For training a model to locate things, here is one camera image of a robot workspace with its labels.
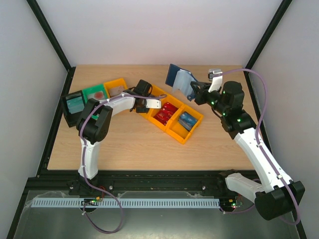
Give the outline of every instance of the white wall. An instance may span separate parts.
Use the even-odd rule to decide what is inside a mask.
[[[38,0],[71,65],[245,65],[281,0]]]
[[[306,188],[300,209],[308,238],[319,225],[319,5],[293,1],[254,70],[269,88],[265,124],[274,155]],[[263,105],[262,86],[254,86]]]
[[[0,2],[0,238],[34,177],[66,71],[25,0]]]

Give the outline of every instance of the cable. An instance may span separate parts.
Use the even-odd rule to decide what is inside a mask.
[[[151,95],[152,91],[153,91],[153,85],[151,85],[151,92],[149,92],[148,96]]]
[[[257,127],[256,127],[256,134],[255,134],[255,137],[256,137],[256,141],[257,141],[257,144],[259,145],[259,148],[260,150],[262,151],[263,155],[265,156],[265,158],[267,159],[267,161],[269,162],[269,164],[271,165],[271,167],[273,168],[274,172],[277,174],[277,176],[280,175],[280,172],[277,170],[277,168],[274,166],[273,162],[271,161],[271,159],[268,157],[267,153],[265,152],[264,148],[262,145],[260,145],[260,140],[259,140],[259,131],[260,131],[260,125],[264,119],[264,115],[265,115],[265,111],[266,111],[266,108],[267,108],[267,104],[268,104],[268,89],[267,89],[267,86],[266,86],[266,82],[264,80],[264,78],[259,74],[257,73],[256,71],[253,71],[251,69],[246,69],[246,68],[242,68],[242,69],[234,69],[234,70],[230,70],[230,71],[226,71],[226,72],[223,72],[223,73],[220,73],[220,74],[216,74],[216,76],[222,76],[222,75],[227,75],[227,74],[230,74],[230,73],[234,73],[234,72],[238,72],[238,71],[246,71],[246,72],[250,72],[250,73],[253,73],[255,74],[262,82],[263,86],[264,86],[264,92],[265,92],[265,103],[264,103],[264,107],[262,109],[262,112],[260,114],[260,118],[259,118],[259,121],[258,121],[258,124],[257,124]],[[300,210],[299,210],[299,206],[298,206],[298,203],[294,197],[294,194],[292,193],[290,187],[287,185],[287,183],[285,182],[285,180],[281,177],[280,178],[281,182],[283,183],[283,185],[285,186],[285,188],[287,189],[291,199],[293,200],[293,203],[294,203],[294,206],[296,208],[296,213],[297,213],[297,219],[295,222],[288,222],[287,220],[285,220],[283,217],[280,217],[280,219],[289,224],[289,225],[297,225],[299,222],[300,222]]]
[[[213,113],[218,117],[218,118],[221,118],[220,115],[218,115],[218,113],[214,110],[214,108],[212,107],[211,110],[213,111]]]
[[[103,186],[100,186],[99,188],[106,190],[105,187],[103,187]],[[104,192],[102,192],[102,199],[104,199]]]
[[[240,213],[246,213],[250,210],[252,210],[253,208],[255,207],[255,204],[251,205],[249,208],[245,209],[245,210],[242,210],[242,211],[238,211],[238,212],[226,212],[224,211],[222,208],[219,208],[220,211],[222,211],[223,214],[240,214]]]
[[[103,101],[101,102],[98,106],[96,106],[92,112],[89,114],[89,116],[85,119],[82,127],[81,127],[81,130],[80,130],[80,137],[81,139],[83,140],[84,142],[84,147],[83,147],[83,152],[82,152],[82,169],[83,169],[83,175],[84,175],[84,180],[85,182],[87,183],[87,185],[89,185],[91,188],[93,189],[96,189],[96,190],[99,190],[101,191],[102,193],[105,193],[109,196],[111,196],[116,202],[117,204],[119,205],[120,207],[120,210],[121,210],[121,221],[118,225],[118,227],[113,230],[113,231],[106,231],[106,230],[103,230],[101,228],[99,228],[97,225],[94,224],[94,222],[90,219],[90,217],[87,215],[87,213],[85,212],[85,207],[89,204],[89,203],[86,203],[84,204],[83,206],[83,215],[89,220],[89,222],[91,223],[92,227],[94,227],[97,231],[101,232],[101,233],[104,233],[104,234],[113,234],[113,233],[116,233],[118,232],[121,227],[122,227],[122,224],[123,224],[123,221],[124,221],[124,210],[122,208],[122,205],[121,205],[121,202],[111,193],[109,193],[108,191],[106,190],[103,190],[101,188],[98,188],[98,187],[95,187],[94,185],[90,184],[88,178],[87,178],[87,175],[86,175],[86,171],[85,171],[85,152],[86,152],[86,146],[87,146],[87,140],[83,137],[83,130],[87,124],[87,122],[89,121],[89,119],[92,117],[92,115],[95,113],[95,111],[97,111],[101,106],[103,106],[105,103],[107,102],[110,102],[110,101],[113,101],[113,100],[116,100],[116,99],[119,99],[119,98],[122,98],[122,97],[134,97],[134,98],[141,98],[141,99],[156,99],[156,100],[160,100],[160,99],[163,99],[165,98],[167,95],[160,95],[159,97],[144,97],[144,96],[134,96],[134,95],[129,95],[129,94],[120,94],[118,96],[115,96],[115,97],[112,97],[112,98],[109,98],[108,100],[106,101]]]

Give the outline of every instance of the wooden tabletop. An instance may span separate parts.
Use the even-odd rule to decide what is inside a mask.
[[[210,68],[222,71],[241,66],[180,66],[192,72],[199,81],[208,82]],[[165,85],[168,65],[79,65],[70,92],[106,81],[124,78],[128,87],[140,79],[171,93]],[[244,109],[257,122],[244,74],[223,76],[223,81],[237,81],[245,92]],[[112,117],[108,135],[101,144],[100,170],[226,170],[253,169],[247,156],[221,126],[208,105],[189,102],[179,91],[172,94],[204,115],[201,125],[185,145],[161,131],[134,112],[121,112]],[[69,128],[62,117],[49,161],[49,170],[77,170],[81,160],[81,143],[75,127]]]

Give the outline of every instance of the white cable tray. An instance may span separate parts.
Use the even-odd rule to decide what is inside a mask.
[[[79,208],[83,198],[35,198],[33,208]],[[219,208],[219,199],[124,199],[119,198],[123,208]],[[87,208],[118,208],[114,199],[88,205]]]

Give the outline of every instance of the orange container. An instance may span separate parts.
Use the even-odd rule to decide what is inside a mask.
[[[106,93],[108,94],[108,97],[110,97],[109,90],[111,88],[117,87],[117,86],[124,86],[124,90],[127,90],[126,82],[123,78],[119,78],[113,81],[107,81],[103,83],[103,86],[105,88]]]
[[[200,123],[203,120],[203,115],[194,110],[193,108],[189,107],[188,105],[184,104],[182,101],[179,101],[172,95],[168,94],[167,92],[163,91],[161,88],[157,87],[156,85],[152,85],[152,95],[154,96],[160,96],[162,94],[166,94],[167,97],[164,99],[161,99],[161,105],[164,105],[166,102],[170,102],[172,105],[178,108],[178,110],[173,114],[173,116],[168,120],[167,124],[164,125],[161,122],[159,122],[157,119],[154,118],[154,116],[157,114],[157,112],[160,111],[160,109],[150,109],[150,111],[147,114],[140,114],[144,118],[146,118],[148,121],[155,124],[157,127],[159,127],[161,130],[175,138],[178,142],[185,144],[186,141],[189,139],[189,137],[193,134],[195,128],[200,125]],[[197,119],[197,123],[193,126],[193,128],[190,131],[187,131],[179,122],[179,116],[183,112],[188,112],[191,116],[195,117]]]

